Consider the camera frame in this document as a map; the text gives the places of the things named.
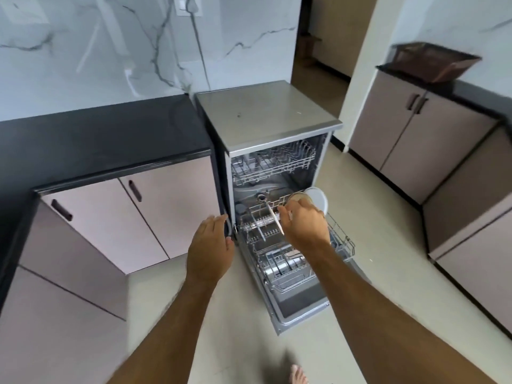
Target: bare foot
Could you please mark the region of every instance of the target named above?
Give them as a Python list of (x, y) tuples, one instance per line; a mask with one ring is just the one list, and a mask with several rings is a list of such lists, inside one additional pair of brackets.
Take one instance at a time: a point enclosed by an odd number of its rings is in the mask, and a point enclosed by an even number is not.
[(290, 384), (309, 384), (304, 371), (298, 365), (291, 366)]

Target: switch plate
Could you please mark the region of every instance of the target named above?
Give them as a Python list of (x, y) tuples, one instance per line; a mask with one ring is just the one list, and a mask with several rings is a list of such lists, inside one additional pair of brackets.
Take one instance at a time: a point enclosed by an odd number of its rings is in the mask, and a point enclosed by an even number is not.
[[(195, 0), (198, 11), (194, 13), (194, 16), (200, 17), (203, 15), (203, 5), (201, 0)], [(178, 16), (190, 16), (190, 13), (186, 10), (187, 0), (174, 0), (174, 7), (176, 9), (176, 15)]]

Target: dishwasher top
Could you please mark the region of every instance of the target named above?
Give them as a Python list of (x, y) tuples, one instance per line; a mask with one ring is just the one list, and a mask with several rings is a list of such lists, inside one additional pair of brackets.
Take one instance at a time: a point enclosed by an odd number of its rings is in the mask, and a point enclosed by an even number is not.
[(286, 81), (199, 93), (197, 100), (232, 158), (342, 126)]

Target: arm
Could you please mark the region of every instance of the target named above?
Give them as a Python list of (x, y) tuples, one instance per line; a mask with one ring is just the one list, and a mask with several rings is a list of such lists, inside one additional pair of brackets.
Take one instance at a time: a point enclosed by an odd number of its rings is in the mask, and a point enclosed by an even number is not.
[(279, 214), (286, 239), (317, 274), (368, 384), (494, 383), (352, 272), (332, 248), (321, 211), (301, 199)]
[(206, 308), (234, 256), (231, 238), (224, 238), (226, 218), (212, 216), (201, 223), (189, 248), (180, 292), (108, 384), (187, 383)]

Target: left hand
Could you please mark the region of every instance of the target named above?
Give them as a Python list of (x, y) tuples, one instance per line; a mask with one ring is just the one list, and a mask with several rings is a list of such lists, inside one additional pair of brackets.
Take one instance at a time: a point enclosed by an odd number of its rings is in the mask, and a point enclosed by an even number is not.
[(224, 237), (227, 214), (201, 222), (189, 247), (185, 281), (215, 287), (231, 266), (234, 242)]

